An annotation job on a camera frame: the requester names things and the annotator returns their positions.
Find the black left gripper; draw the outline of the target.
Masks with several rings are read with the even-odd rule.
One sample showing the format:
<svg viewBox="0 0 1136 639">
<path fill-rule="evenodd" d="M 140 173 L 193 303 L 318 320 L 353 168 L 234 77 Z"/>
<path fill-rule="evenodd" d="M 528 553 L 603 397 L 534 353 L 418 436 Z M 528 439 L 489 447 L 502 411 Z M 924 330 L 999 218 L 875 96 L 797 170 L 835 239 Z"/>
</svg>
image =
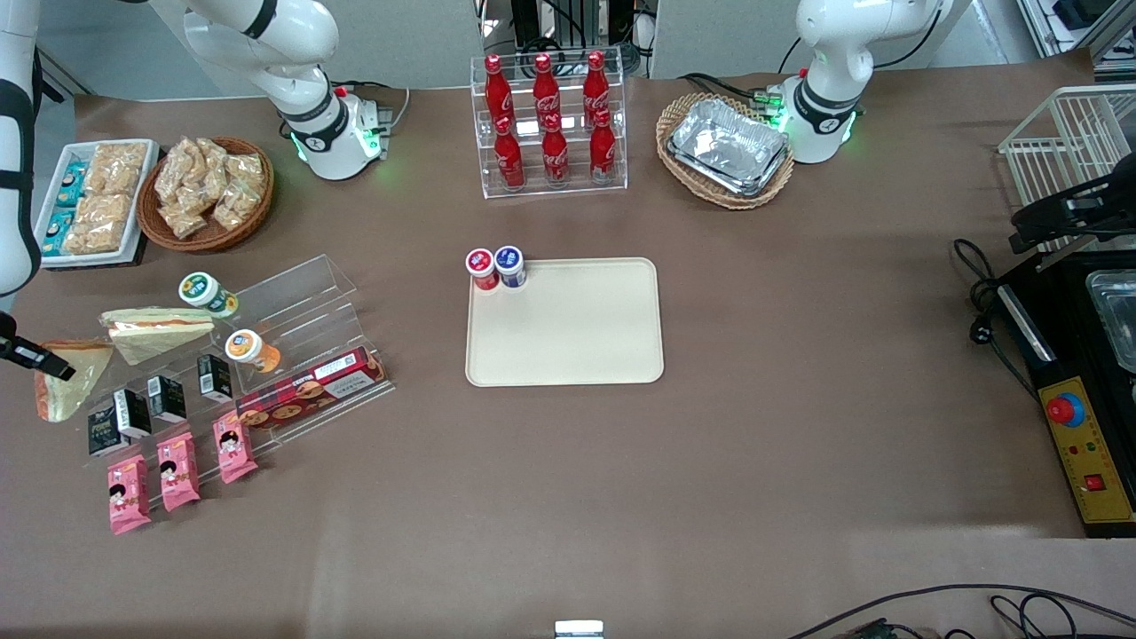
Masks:
<svg viewBox="0 0 1136 639">
<path fill-rule="evenodd" d="M 1133 234 L 1135 210 L 1135 156 L 1125 156 L 1104 177 L 1075 186 L 1062 200 L 1037 200 L 1011 215 L 1013 254 L 1066 236 L 1064 223 L 1075 235 L 1112 239 Z"/>
</svg>

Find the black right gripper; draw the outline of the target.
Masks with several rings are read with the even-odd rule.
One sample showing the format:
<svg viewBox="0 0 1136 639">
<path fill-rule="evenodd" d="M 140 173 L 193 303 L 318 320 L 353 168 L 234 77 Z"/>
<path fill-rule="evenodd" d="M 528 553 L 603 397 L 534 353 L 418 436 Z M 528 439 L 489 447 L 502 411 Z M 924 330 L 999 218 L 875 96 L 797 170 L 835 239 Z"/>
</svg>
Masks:
<svg viewBox="0 0 1136 639">
<path fill-rule="evenodd" d="M 51 377 L 69 381 L 75 370 L 70 367 L 68 360 L 62 359 L 56 352 L 47 351 L 39 345 L 12 345 L 18 337 L 18 325 L 12 315 L 8 312 L 0 312 L 0 340 L 1 357 L 11 360 L 20 367 L 37 371 Z"/>
</svg>

